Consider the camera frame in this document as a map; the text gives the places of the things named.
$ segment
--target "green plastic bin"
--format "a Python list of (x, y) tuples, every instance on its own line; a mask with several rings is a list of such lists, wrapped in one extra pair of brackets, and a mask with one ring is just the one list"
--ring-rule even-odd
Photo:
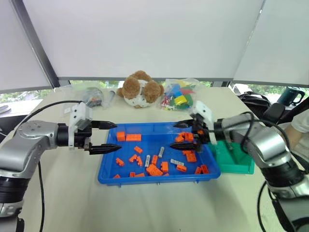
[(254, 173), (254, 160), (242, 152), (239, 144), (219, 141), (216, 146), (208, 146), (222, 173)]

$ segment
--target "black bag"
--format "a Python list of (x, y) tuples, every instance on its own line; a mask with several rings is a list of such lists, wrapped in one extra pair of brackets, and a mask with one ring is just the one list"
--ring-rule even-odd
[(262, 98), (252, 96), (260, 95), (254, 92), (245, 92), (239, 95), (239, 99), (258, 117), (261, 118), (263, 113), (270, 107), (270, 102), (267, 97), (260, 95)]

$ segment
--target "brown teddy bear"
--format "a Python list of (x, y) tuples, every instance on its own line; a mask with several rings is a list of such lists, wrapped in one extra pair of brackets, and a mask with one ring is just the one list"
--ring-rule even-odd
[(135, 108), (150, 106), (163, 93), (163, 86), (153, 81), (144, 71), (137, 71), (129, 76), (123, 87), (117, 90), (117, 94)]

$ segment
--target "white table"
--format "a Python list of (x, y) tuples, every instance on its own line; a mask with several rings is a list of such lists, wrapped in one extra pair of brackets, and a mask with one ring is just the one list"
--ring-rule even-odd
[[(211, 87), (199, 92), (216, 118), (230, 117), (248, 108), (228, 88)], [(65, 100), (56, 91), (38, 106)], [(135, 109), (119, 97), (108, 110), (95, 109), (94, 120), (114, 123), (166, 122), (189, 119), (184, 112), (161, 111), (155, 106)], [(63, 106), (54, 106), (34, 119), (69, 122)], [(96, 130), (92, 141), (104, 143), (107, 131)], [(208, 182), (124, 185), (108, 187), (97, 181), (102, 155), (66, 147), (46, 151), (41, 159), (45, 191), (45, 232), (249, 232), (261, 231), (256, 199), (264, 181), (254, 175), (221, 174)], [(261, 213), (267, 231), (283, 231), (266, 191)], [(20, 215), (27, 232), (39, 230), (41, 196), (38, 173), (30, 181)]]

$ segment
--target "blue tray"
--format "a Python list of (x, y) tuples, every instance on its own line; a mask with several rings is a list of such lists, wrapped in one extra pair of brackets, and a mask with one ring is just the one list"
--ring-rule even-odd
[[(185, 155), (181, 151), (169, 147), (170, 143), (175, 141), (178, 133), (181, 131), (190, 131), (190, 128), (179, 129), (173, 127), (172, 122), (166, 123), (134, 123), (118, 124), (117, 128), (111, 129), (108, 134), (106, 143), (118, 144), (122, 148), (118, 151), (106, 154), (102, 158), (98, 180), (106, 185), (131, 185), (147, 183), (166, 183), (166, 182), (184, 182), (184, 181), (208, 181), (220, 176), (220, 169), (214, 160), (212, 153), (207, 145), (204, 145), (203, 152), (196, 153), (197, 162), (188, 163)], [(124, 131), (126, 134), (141, 134), (141, 142), (118, 142), (116, 133)], [(128, 160), (136, 154), (134, 147), (138, 146), (143, 149), (140, 154), (143, 166), (140, 167), (136, 162), (130, 163)], [(164, 147), (163, 157), (158, 159), (156, 166), (159, 168), (162, 161), (169, 162), (169, 176), (149, 176), (144, 167), (146, 155), (158, 155), (160, 147)], [(125, 162), (123, 167), (116, 164), (116, 158)], [(184, 163), (187, 171), (182, 173), (176, 169), (176, 165), (170, 163), (170, 159), (175, 159)], [(194, 174), (196, 167), (206, 164), (209, 174)], [(136, 174), (144, 173), (145, 177), (129, 177), (130, 172)]]

